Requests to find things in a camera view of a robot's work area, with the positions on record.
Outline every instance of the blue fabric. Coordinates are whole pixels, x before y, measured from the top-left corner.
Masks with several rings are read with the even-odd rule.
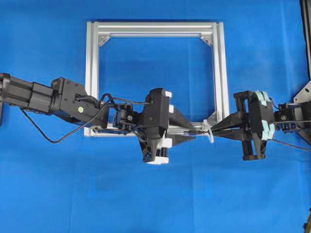
[[[0,2],[0,71],[50,85],[85,81],[89,20],[223,21],[230,95],[264,90],[291,101],[307,83],[297,0]],[[100,92],[144,100],[173,91],[191,120],[213,111],[210,48],[200,39],[119,38],[101,48]],[[75,126],[34,116],[52,138]],[[46,142],[16,108],[0,128],[0,232],[302,232],[310,207],[310,153],[270,142],[268,158],[242,161],[240,142],[206,137],[141,162],[133,137]],[[307,146],[296,135],[276,138]]]

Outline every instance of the black cable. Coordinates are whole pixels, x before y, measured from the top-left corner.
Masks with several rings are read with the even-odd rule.
[[[271,141],[274,141],[274,142],[277,142],[277,143],[280,143],[280,144],[283,144],[283,145],[286,145],[286,146],[289,146],[289,147],[294,147],[294,148],[301,149],[301,150],[311,151],[311,149],[309,149],[309,148],[298,147],[298,146],[295,146],[293,144],[289,144],[287,142],[282,142],[282,141],[279,141],[279,140],[276,140],[276,139],[271,139]]]
[[[149,102],[135,102],[135,101],[126,100],[126,99],[117,98],[117,97],[114,97],[113,99],[114,99],[114,100],[124,101],[124,102],[129,102],[129,103],[132,103],[132,104],[151,104],[151,103],[149,103]]]
[[[278,107],[276,107],[276,105],[274,104],[273,99],[270,98],[270,97],[269,97],[269,99],[272,101],[272,105],[273,105],[276,109],[280,110],[280,109],[279,109]]]
[[[273,124],[289,124],[289,123],[307,123],[311,120],[285,120],[285,121],[271,121]]]
[[[92,101],[94,103],[98,102],[98,100],[95,97],[93,97],[93,96],[77,96],[75,98],[75,100],[77,100],[77,101],[80,101],[80,100],[90,100],[90,101]]]
[[[60,139],[53,141],[51,139],[49,139],[44,133],[43,131],[36,125],[36,123],[30,118],[30,116],[28,116],[28,114],[22,109],[20,108],[20,110],[23,112],[23,114],[27,117],[27,119],[35,126],[35,128],[42,134],[42,136],[48,140],[49,142],[53,143],[53,144],[57,144],[60,143],[61,141],[63,141],[64,139],[66,139],[67,137],[69,137],[70,135],[72,135],[73,133],[79,131],[80,129],[82,129],[83,127],[85,127],[86,125],[88,125],[89,123],[91,123],[95,118],[97,118],[99,116],[99,113],[104,109],[104,107],[110,102],[112,101],[112,97],[109,98],[109,100],[107,102],[105,102],[102,107],[100,108],[100,110],[95,114],[95,116],[93,116],[91,118],[91,120],[89,120],[88,122],[86,122],[85,124],[79,126],[78,128],[76,128],[75,130],[67,133],[66,135],[64,135],[63,137],[61,137]]]

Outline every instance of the wire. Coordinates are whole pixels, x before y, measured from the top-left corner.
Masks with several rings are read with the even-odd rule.
[[[307,123],[311,120],[285,120],[285,121],[271,121],[273,124],[288,124],[288,123]]]
[[[278,107],[276,107],[276,105],[274,104],[273,99],[270,98],[270,97],[269,97],[269,99],[272,101],[272,105],[273,105],[276,109],[280,110],[280,109],[279,109]]]
[[[57,144],[60,143],[61,141],[63,141],[64,139],[66,139],[67,137],[69,137],[70,135],[74,134],[75,132],[81,130],[83,127],[85,127],[86,125],[88,125],[89,123],[91,123],[95,118],[97,118],[99,116],[99,114],[101,113],[101,111],[104,109],[104,107],[110,102],[112,101],[112,97],[109,97],[109,100],[107,102],[105,102],[102,107],[100,108],[100,110],[95,114],[95,116],[93,116],[91,118],[91,120],[89,120],[88,122],[86,122],[85,124],[79,126],[78,128],[76,128],[75,130],[67,133],[66,135],[64,135],[63,137],[61,137],[60,139],[53,141],[51,139],[49,139],[44,132],[36,125],[36,123],[30,118],[30,116],[28,116],[28,114],[22,109],[20,108],[20,110],[22,111],[22,113],[27,117],[27,119],[35,126],[35,128],[42,134],[42,136],[48,140],[49,142],[53,143],[53,144]]]
[[[151,104],[151,103],[149,103],[149,102],[135,102],[135,101],[126,100],[126,99],[117,98],[117,97],[114,97],[113,99],[114,99],[114,100],[124,101],[124,102],[129,102],[129,103],[132,103],[132,104]]]
[[[282,141],[279,141],[279,140],[276,140],[276,139],[271,139],[271,141],[274,141],[274,142],[277,142],[277,143],[280,143],[280,144],[283,144],[283,145],[286,145],[286,146],[289,146],[289,147],[294,147],[294,148],[301,149],[301,150],[311,151],[311,149],[309,149],[309,148],[298,147],[298,146],[295,146],[293,144],[289,144],[287,142],[282,142]]]

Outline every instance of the square metal frame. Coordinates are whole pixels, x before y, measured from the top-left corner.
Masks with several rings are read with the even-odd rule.
[[[222,22],[87,22],[86,92],[98,99],[99,47],[112,37],[199,37],[212,47],[215,112],[207,118],[210,125],[229,115],[229,97],[225,60],[224,24]],[[192,122],[206,130],[203,122]],[[183,134],[180,127],[169,126],[169,133]],[[85,136],[119,136],[94,133],[85,128]]]

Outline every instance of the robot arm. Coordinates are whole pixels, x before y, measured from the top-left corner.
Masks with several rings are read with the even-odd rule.
[[[158,88],[150,91],[145,102],[113,98],[110,94],[104,94],[101,100],[97,100],[87,95],[81,84],[64,78],[53,80],[51,87],[47,87],[0,73],[0,101],[18,106],[50,142],[59,143],[83,127],[92,128],[96,132],[134,133],[139,139],[143,161],[151,164],[167,163],[168,148],[193,139],[187,135],[167,133],[169,124],[194,130],[181,112],[171,105],[171,97],[170,92]],[[115,103],[114,100],[122,100],[125,103]],[[144,104],[143,111],[135,112],[133,104]],[[110,108],[116,110],[113,121],[115,130],[107,129]],[[44,135],[26,111],[55,115],[80,126],[60,140],[52,141]]]

